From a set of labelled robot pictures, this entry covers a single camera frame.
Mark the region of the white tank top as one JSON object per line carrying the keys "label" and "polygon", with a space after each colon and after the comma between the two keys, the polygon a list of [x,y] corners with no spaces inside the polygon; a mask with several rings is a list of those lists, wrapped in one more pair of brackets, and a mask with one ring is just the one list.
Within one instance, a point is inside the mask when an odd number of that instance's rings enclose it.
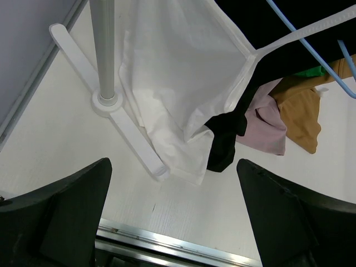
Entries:
{"label": "white tank top", "polygon": [[119,77],[170,174],[201,184],[205,123],[237,103],[254,51],[214,1],[131,2]]}

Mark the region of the mauve pink tank top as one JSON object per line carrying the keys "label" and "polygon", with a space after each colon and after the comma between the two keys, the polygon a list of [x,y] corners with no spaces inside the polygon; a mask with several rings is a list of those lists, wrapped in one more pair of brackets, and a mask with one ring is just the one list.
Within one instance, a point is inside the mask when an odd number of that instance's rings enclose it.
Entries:
{"label": "mauve pink tank top", "polygon": [[245,113],[245,135],[236,136],[236,142],[262,152],[283,156],[286,125],[281,120],[276,101],[269,95],[279,82],[277,79],[258,88]]}

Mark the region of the aluminium front rail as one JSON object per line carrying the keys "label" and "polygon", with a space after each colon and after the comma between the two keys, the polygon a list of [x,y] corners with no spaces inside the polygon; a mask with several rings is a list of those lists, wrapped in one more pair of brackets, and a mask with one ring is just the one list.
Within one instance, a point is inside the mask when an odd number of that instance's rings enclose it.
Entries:
{"label": "aluminium front rail", "polygon": [[258,260],[101,219],[97,236],[210,266],[262,266]]}

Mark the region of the light blue wire hanger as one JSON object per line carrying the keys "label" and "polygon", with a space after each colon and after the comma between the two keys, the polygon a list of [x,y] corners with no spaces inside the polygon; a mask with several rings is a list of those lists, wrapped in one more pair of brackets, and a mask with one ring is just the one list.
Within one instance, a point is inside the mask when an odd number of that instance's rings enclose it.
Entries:
{"label": "light blue wire hanger", "polygon": [[350,58],[349,60],[346,60],[346,63],[351,70],[352,76],[355,77],[355,62],[351,59],[351,54],[347,50],[345,44],[346,38],[343,38],[344,43],[341,47],[339,45],[337,33],[334,32],[337,26],[344,27],[348,22],[354,23],[354,3],[346,4],[345,9],[335,13],[332,9],[328,9],[326,12],[330,13],[329,16],[316,22],[308,22],[304,27],[295,26],[291,23],[288,16],[284,14],[274,1],[267,1],[267,3],[279,17],[281,22],[287,27],[289,33],[271,44],[266,45],[263,47],[263,50],[272,52],[280,47],[286,47],[288,43],[296,44],[299,42],[303,48],[308,51],[308,55],[311,55],[311,57],[316,60],[317,64],[322,66],[327,73],[330,73],[330,71],[336,73],[336,70],[331,66],[331,62],[337,57],[341,56],[343,58]]}

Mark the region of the black tank top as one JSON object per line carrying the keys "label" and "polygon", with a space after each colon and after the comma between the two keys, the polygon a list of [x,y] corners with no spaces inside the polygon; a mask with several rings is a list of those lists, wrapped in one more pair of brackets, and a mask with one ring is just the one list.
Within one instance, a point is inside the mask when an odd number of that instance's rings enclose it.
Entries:
{"label": "black tank top", "polygon": [[[338,12],[346,8],[346,4],[355,1],[274,1],[288,16],[295,26],[306,26],[307,23],[316,22],[330,15],[326,12],[332,9]],[[244,77],[244,86],[237,103],[220,115],[209,119],[207,126],[214,134],[211,145],[207,170],[223,172],[232,164],[235,156],[236,135],[244,136],[247,119],[245,113],[260,86],[273,80],[284,78],[295,73],[316,67],[315,59],[308,55],[308,51],[301,43],[288,43],[272,52],[265,52],[262,48],[289,33],[287,27],[274,13],[267,1],[215,1],[217,6],[231,19],[234,26],[241,31],[254,48],[250,52],[247,65],[250,69],[241,72]],[[355,54],[354,23],[348,22],[346,26],[337,26],[334,32],[338,40],[343,41],[349,53]]]}

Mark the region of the green tank top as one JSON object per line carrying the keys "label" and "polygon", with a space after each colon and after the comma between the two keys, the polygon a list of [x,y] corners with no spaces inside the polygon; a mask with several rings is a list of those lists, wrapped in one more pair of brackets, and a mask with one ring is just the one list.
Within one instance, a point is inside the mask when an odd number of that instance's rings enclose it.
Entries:
{"label": "green tank top", "polygon": [[304,70],[298,73],[295,73],[294,76],[298,76],[298,77],[320,77],[320,76],[324,76],[326,74],[326,70],[324,67],[322,66],[318,66],[318,67],[313,67],[310,68],[308,70]]}

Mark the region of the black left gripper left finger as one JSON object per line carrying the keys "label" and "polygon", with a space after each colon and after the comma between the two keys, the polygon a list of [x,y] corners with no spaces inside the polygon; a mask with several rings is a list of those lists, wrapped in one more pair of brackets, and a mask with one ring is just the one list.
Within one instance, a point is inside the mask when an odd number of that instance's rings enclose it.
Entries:
{"label": "black left gripper left finger", "polygon": [[102,158],[39,189],[1,200],[1,266],[94,266],[111,181]]}

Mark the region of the grey white clothes rack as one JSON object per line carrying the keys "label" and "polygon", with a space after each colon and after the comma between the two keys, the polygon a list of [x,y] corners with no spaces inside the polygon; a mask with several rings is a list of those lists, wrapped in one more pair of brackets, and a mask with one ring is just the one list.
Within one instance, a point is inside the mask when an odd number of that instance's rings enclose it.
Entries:
{"label": "grey white clothes rack", "polygon": [[95,113],[109,119],[151,177],[163,181],[169,177],[169,168],[126,113],[123,94],[115,87],[115,3],[90,1],[90,9],[96,67],[89,62],[64,25],[50,25],[50,34],[91,93],[91,105]]}

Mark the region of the mustard brown tank top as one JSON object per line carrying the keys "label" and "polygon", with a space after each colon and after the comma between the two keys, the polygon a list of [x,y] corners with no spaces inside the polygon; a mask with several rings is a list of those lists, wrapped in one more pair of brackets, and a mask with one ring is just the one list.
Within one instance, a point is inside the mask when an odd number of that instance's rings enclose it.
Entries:
{"label": "mustard brown tank top", "polygon": [[316,153],[321,93],[316,87],[333,82],[326,73],[320,77],[288,76],[270,92],[286,125],[286,136],[310,154]]}

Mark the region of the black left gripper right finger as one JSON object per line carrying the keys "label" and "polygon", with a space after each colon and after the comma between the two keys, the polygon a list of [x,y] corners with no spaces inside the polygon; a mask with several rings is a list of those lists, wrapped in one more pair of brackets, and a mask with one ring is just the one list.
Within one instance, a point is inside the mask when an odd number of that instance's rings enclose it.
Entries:
{"label": "black left gripper right finger", "polygon": [[236,170],[263,266],[355,266],[355,204],[247,159]]}

